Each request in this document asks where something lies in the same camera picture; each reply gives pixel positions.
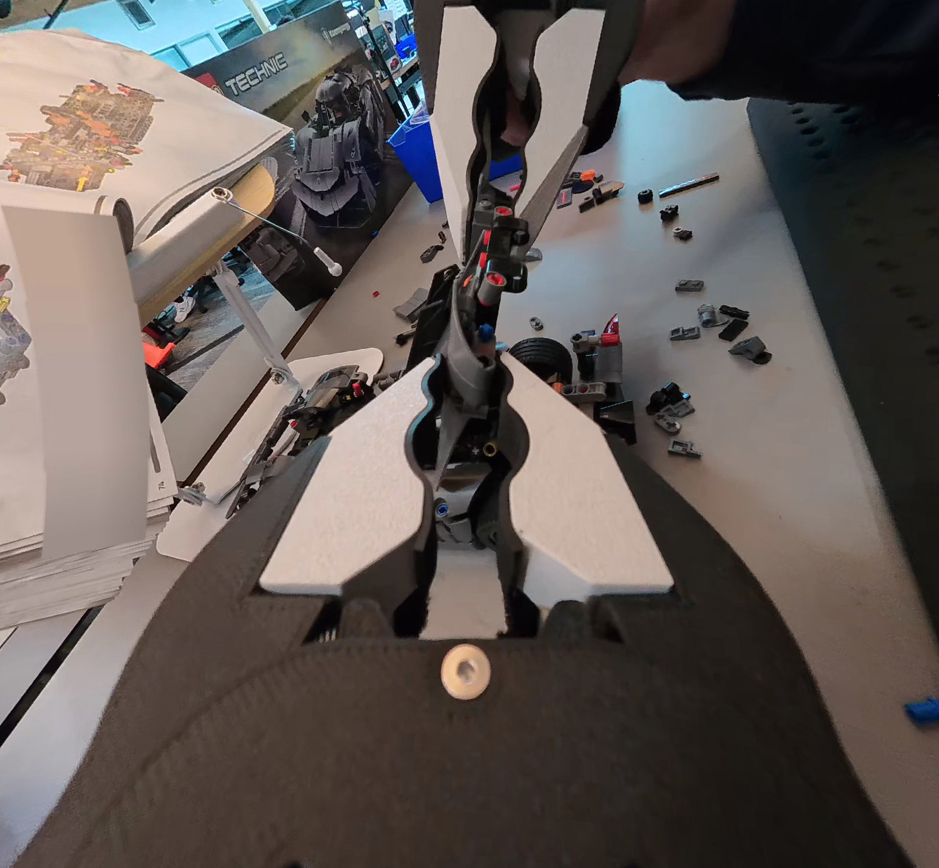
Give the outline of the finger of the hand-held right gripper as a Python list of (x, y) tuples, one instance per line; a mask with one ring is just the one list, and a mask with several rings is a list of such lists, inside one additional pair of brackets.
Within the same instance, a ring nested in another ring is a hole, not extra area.
[(470, 226), (480, 181), (489, 176), (491, 148), (478, 121), (477, 101), (495, 66), (497, 47), (497, 32), (477, 6), (445, 6), (429, 124), (445, 212), (461, 264), (470, 256)]
[(573, 8), (536, 40), (532, 72), (539, 109), (524, 147), (516, 216), (543, 225), (561, 183), (581, 154), (593, 67), (604, 24), (601, 9)]

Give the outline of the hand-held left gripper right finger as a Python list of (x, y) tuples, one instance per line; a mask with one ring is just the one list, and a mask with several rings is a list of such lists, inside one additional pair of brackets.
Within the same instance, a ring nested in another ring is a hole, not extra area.
[(508, 354), (500, 357), (498, 575), (511, 636), (563, 602), (661, 595), (674, 579), (628, 486), (628, 449)]

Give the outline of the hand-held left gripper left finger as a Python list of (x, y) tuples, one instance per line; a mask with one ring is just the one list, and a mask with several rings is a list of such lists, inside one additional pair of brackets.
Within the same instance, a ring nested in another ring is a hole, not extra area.
[(441, 359), (429, 357), (313, 447), (314, 466), (259, 577), (272, 594), (377, 603), (424, 629), (437, 567), (433, 493)]

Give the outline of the grey lego car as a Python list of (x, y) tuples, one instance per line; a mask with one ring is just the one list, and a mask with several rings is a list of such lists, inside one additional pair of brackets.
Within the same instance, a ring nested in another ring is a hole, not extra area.
[[(405, 370), (428, 357), (440, 341), (458, 274), (457, 265), (435, 273), (409, 330), (397, 337), (399, 345), (411, 345)], [(623, 357), (616, 318), (607, 322), (602, 334), (593, 330), (574, 334), (571, 347), (535, 336), (517, 341), (508, 353), (605, 433), (628, 445), (637, 442), (635, 410), (624, 396), (622, 375), (601, 370), (601, 364), (612, 365)], [(312, 385), (300, 386), (297, 395), (279, 410), (240, 480), (219, 498), (224, 517), (229, 519), (243, 509), (301, 450), (329, 435), (403, 374), (369, 380), (361, 366), (339, 365), (328, 368)], [(497, 431), (491, 413), (484, 421), (468, 424), (452, 451), (434, 502), (438, 539), (445, 544), (477, 549), (496, 546), (499, 483), (506, 471)]]

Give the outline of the grey lego side panel assembly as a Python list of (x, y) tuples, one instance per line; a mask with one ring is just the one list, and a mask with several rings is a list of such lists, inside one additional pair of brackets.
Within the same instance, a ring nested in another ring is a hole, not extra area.
[(527, 287), (528, 228), (515, 216), (510, 193), (481, 177), (465, 237), (466, 261), (435, 275), (418, 313), (406, 370), (425, 358), (436, 363), (440, 456), (456, 446), (471, 420), (485, 420), (492, 410), (499, 306), (504, 296)]

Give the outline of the person's right forearm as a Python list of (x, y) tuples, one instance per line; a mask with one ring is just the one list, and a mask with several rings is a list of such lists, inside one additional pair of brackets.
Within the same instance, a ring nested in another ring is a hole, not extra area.
[(937, 98), (938, 0), (736, 0), (684, 99), (862, 102)]

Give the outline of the orange and black lego parts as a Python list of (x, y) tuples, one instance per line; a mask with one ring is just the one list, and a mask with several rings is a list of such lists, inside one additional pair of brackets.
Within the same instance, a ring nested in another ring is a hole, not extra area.
[(583, 213), (618, 197), (624, 187), (624, 182), (607, 181), (602, 173), (594, 170), (572, 171), (561, 184), (555, 208), (576, 205)]

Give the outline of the black lego set box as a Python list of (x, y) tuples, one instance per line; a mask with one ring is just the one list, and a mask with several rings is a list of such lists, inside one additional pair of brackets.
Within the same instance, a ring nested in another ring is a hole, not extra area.
[(314, 249), (347, 271), (412, 184), (390, 143), (398, 122), (388, 91), (358, 27), (352, 8), (336, 1), (186, 71), (288, 127), (268, 152), (268, 223), (241, 249), (296, 310), (341, 282)]

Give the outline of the scattered small dark lego pieces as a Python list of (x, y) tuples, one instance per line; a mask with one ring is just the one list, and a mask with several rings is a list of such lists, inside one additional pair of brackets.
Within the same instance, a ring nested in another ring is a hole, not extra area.
[[(641, 205), (651, 204), (652, 191), (638, 193)], [(679, 216), (677, 204), (662, 206), (659, 212), (664, 224), (673, 223)], [(690, 229), (674, 227), (676, 240), (690, 240)], [(677, 294), (703, 292), (704, 284), (698, 279), (681, 279), (675, 285)], [(669, 341), (673, 344), (696, 341), (705, 330), (718, 331), (718, 339), (730, 344), (729, 354), (753, 365), (764, 366), (772, 359), (772, 352), (757, 335), (744, 337), (749, 328), (750, 312), (731, 305), (715, 306), (704, 302), (697, 308), (697, 325), (679, 326), (670, 330)], [(651, 393), (646, 406), (646, 413), (653, 422), (671, 438), (677, 438), (687, 417), (695, 412), (689, 394), (676, 382), (670, 381)]]

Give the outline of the scattered black lego parts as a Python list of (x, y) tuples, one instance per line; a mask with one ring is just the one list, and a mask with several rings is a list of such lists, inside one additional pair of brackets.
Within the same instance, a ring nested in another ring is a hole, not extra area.
[(432, 311), (436, 309), (433, 304), (441, 298), (440, 293), (436, 292), (441, 284), (440, 280), (436, 280), (437, 274), (443, 270), (443, 274), (446, 275), (446, 270), (451, 267), (452, 255), (453, 245), (449, 223), (443, 221), (436, 231), (434, 240), (429, 241), (418, 253), (418, 270), (413, 272), (411, 270), (413, 265), (410, 262), (406, 264), (406, 279), (414, 280), (415, 284), (414, 289), (408, 292), (408, 297), (402, 298), (401, 302), (393, 307), (393, 314), (409, 329), (408, 334), (397, 336), (396, 341), (399, 345), (403, 345), (406, 338), (413, 334), (422, 311), (427, 308)]

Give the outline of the lego instruction booklet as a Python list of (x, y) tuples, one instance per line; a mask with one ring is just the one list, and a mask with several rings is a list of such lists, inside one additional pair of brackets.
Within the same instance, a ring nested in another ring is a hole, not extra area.
[(3, 32), (2, 630), (114, 597), (177, 483), (143, 327), (243, 213), (212, 193), (288, 128), (153, 57)]

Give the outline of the person's right hand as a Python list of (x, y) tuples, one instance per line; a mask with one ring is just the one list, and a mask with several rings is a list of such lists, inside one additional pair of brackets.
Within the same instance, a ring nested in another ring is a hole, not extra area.
[(736, 0), (645, 0), (637, 42), (622, 70), (639, 81), (679, 86), (708, 72), (730, 35)]

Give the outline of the blue plastic storage bin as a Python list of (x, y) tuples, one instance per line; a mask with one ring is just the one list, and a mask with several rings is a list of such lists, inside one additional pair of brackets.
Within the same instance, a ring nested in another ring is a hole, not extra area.
[(434, 139), (427, 109), (420, 105), (388, 138), (426, 202), (432, 204), (443, 197)]

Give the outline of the black perforated pad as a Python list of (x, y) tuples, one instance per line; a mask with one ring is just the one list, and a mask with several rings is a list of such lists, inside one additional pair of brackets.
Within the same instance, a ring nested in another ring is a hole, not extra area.
[(937, 103), (751, 99), (747, 113), (902, 546), (937, 615)]

